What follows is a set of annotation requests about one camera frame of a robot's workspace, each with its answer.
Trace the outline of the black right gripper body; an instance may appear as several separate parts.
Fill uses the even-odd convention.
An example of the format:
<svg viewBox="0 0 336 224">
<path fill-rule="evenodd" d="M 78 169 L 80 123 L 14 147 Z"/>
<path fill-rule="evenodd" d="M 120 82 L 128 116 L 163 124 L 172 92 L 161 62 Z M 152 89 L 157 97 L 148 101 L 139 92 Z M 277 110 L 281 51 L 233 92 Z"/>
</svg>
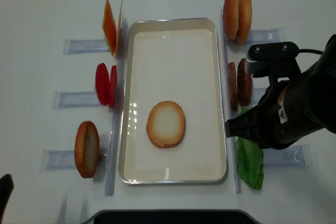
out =
<svg viewBox="0 0 336 224">
<path fill-rule="evenodd" d="M 225 132 L 227 137 L 242 137 L 261 148 L 284 149 L 315 132 L 315 121 L 298 103 L 290 81 L 280 81 L 266 90 L 256 106 L 227 120 Z"/>
</svg>

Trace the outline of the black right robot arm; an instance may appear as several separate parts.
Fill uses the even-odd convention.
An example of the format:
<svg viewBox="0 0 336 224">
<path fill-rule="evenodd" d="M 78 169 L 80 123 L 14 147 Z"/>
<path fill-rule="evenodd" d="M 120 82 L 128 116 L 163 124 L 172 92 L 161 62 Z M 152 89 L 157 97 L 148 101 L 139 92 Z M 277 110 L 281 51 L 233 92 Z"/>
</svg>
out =
<svg viewBox="0 0 336 224">
<path fill-rule="evenodd" d="M 324 51 L 289 41 L 251 45 L 244 72 L 268 77 L 269 87 L 256 106 L 225 122 L 227 137 L 281 150 L 320 129 L 335 133 L 335 35 Z"/>
</svg>

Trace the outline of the black robot base front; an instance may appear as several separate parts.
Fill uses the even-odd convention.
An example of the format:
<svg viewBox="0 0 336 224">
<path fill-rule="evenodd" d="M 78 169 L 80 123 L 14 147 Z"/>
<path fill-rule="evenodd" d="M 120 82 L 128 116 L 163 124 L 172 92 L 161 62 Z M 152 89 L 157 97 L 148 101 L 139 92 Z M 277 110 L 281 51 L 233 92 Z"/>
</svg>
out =
<svg viewBox="0 0 336 224">
<path fill-rule="evenodd" d="M 257 223 L 246 213 L 230 210 L 120 210 L 98 214 L 90 223 Z"/>
</svg>

